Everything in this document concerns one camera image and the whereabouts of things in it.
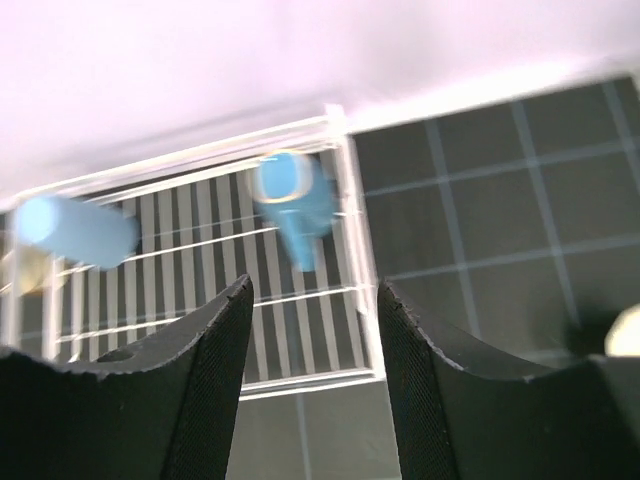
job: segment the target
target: blue mug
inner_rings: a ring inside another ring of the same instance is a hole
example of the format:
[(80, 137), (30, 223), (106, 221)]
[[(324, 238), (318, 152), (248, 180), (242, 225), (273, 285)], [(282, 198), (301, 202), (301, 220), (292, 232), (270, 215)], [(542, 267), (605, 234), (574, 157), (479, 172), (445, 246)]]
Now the blue mug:
[(260, 213), (279, 229), (292, 263), (313, 271), (314, 244), (331, 230), (336, 200), (319, 162), (295, 151), (264, 157), (251, 172), (250, 191)]

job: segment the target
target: white wall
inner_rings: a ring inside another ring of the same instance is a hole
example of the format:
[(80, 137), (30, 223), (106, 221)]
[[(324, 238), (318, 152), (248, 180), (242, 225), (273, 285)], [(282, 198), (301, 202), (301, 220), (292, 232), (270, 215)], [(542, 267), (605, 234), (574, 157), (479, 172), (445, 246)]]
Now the white wall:
[(366, 128), (618, 69), (639, 26), (638, 0), (3, 0), (0, 198), (238, 111), (313, 97)]

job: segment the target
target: dark tiled floor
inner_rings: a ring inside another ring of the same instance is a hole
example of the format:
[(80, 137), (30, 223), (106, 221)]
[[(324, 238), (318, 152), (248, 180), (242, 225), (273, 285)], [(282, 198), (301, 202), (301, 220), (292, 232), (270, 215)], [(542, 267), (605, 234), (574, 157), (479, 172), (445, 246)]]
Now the dark tiled floor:
[(400, 480), (384, 383), (240, 403), (227, 480)]
[[(378, 274), (552, 366), (640, 301), (628, 79), (356, 136)], [(385, 385), (241, 402), (230, 480), (398, 479)]]
[[(443, 320), (557, 364), (584, 353), (576, 337), (593, 323), (640, 301), (640, 106), (629, 79), (356, 144), (378, 274)], [(385, 163), (415, 174), (377, 174)]]

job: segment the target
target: dish rack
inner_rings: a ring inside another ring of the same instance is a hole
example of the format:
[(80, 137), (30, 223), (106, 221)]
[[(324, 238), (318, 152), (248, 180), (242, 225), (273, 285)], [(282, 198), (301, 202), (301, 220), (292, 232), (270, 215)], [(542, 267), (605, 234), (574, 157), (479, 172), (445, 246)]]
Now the dish rack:
[[(317, 268), (292, 267), (254, 212), (245, 175), (295, 149), (335, 180), (340, 211), (317, 243)], [(377, 381), (384, 364), (376, 274), (355, 149), (340, 106), (321, 115), (23, 192), (55, 192), (134, 215), (135, 254), (106, 272), (48, 258), (48, 281), (22, 295), (21, 251), (6, 218), (0, 341), (56, 362), (96, 360), (215, 297), (239, 275), (255, 288), (242, 399)]]

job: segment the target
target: grid line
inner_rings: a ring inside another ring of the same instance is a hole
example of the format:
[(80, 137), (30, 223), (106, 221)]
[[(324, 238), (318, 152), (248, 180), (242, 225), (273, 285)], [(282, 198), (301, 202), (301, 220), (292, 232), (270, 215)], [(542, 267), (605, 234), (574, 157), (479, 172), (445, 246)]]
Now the grid line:
[[(555, 165), (559, 163), (567, 163), (572, 161), (588, 160), (594, 157), (608, 155), (613, 153), (625, 152), (625, 145), (634, 150), (640, 148), (640, 136), (626, 138), (623, 142), (614, 140), (610, 142), (598, 143), (587, 147), (572, 148), (558, 153), (540, 155), (537, 157), (538, 164), (541, 166)], [(417, 188), (433, 187), (441, 183), (459, 182), (463, 180), (475, 180), (478, 178), (500, 175), (503, 173), (517, 172), (526, 170), (528, 167), (528, 159), (521, 158), (512, 162), (503, 164), (490, 165), (488, 167), (479, 167), (465, 170), (462, 172), (451, 173), (445, 176), (436, 176), (416, 182), (403, 183), (392, 187), (378, 188), (365, 192), (365, 197), (378, 197), (392, 193), (400, 193)]]
[[(437, 120), (425, 122), (425, 128), (427, 130), (427, 138), (431, 155), (433, 157), (433, 164), (436, 174), (440, 178), (444, 178), (448, 175), (446, 158), (444, 155), (444, 149), (442, 148), (442, 138), (440, 136), (440, 130), (438, 128)], [(442, 198), (442, 206), (444, 208), (445, 217), (449, 229), (449, 236), (451, 238), (451, 244), (453, 248), (453, 259), (457, 265), (464, 266), (466, 264), (466, 256), (464, 252), (464, 244), (462, 242), (462, 233), (460, 232), (460, 225), (458, 223), (458, 212), (456, 210), (456, 204), (453, 199), (453, 191), (451, 190), (451, 184), (449, 182), (441, 182), (440, 196)], [(464, 300), (464, 306), (467, 313), (467, 320), (469, 322), (469, 328), (471, 333), (481, 338), (480, 324), (478, 321), (478, 312), (476, 310), (476, 304), (473, 295), (473, 287), (471, 285), (471, 277), (469, 271), (466, 268), (458, 269), (458, 276), (460, 280), (460, 287), (462, 289), (462, 298)]]
[[(602, 238), (599, 240), (587, 240), (583, 242), (563, 245), (560, 247), (560, 251), (562, 252), (563, 256), (570, 256), (637, 246), (640, 246), (640, 235), (621, 235), (616, 237)], [(397, 273), (393, 275), (387, 275), (385, 278), (390, 281), (394, 281), (409, 280), (412, 278), (433, 277), (436, 275), (454, 273), (459, 269), (477, 270), (480, 268), (511, 265), (515, 263), (529, 262), (532, 260), (541, 260), (543, 258), (551, 257), (551, 248), (541, 248), (537, 250), (529, 250), (527, 252), (511, 253), (509, 255), (498, 255), (496, 257), (489, 257), (482, 260), (472, 260), (466, 262), (464, 265), (451, 264), (444, 265), (442, 267)]]
[(540, 171), (540, 163), (536, 156), (536, 149), (533, 144), (531, 136), (531, 129), (529, 127), (529, 121), (527, 120), (526, 112), (522, 102), (512, 102), (511, 111), (513, 119), (516, 123), (518, 130), (518, 137), (522, 144), (522, 149), (527, 157), (527, 164), (533, 188), (535, 190), (536, 199), (538, 201), (538, 207), (540, 214), (542, 215), (542, 221), (544, 222), (545, 230), (549, 244), (551, 245), (551, 255), (558, 272), (558, 278), (560, 280), (560, 288), (564, 296), (565, 304), (569, 317), (574, 324), (579, 322), (578, 307), (573, 295), (573, 288), (571, 281), (569, 280), (569, 273), (567, 272), (567, 265), (560, 249), (560, 239), (558, 238), (558, 232), (553, 219), (553, 212), (551, 210), (551, 203), (547, 194), (547, 189), (544, 185), (544, 179), (542, 178), (542, 172)]
[(629, 163), (629, 169), (636, 186), (638, 194), (640, 194), (640, 158), (638, 158), (637, 145), (629, 141), (631, 138), (631, 128), (629, 127), (629, 121), (622, 109), (620, 102), (620, 96), (616, 91), (612, 83), (605, 83), (602, 85), (604, 95), (607, 99), (607, 105), (613, 116), (613, 122), (616, 125), (616, 131), (622, 142), (623, 151), (627, 157)]

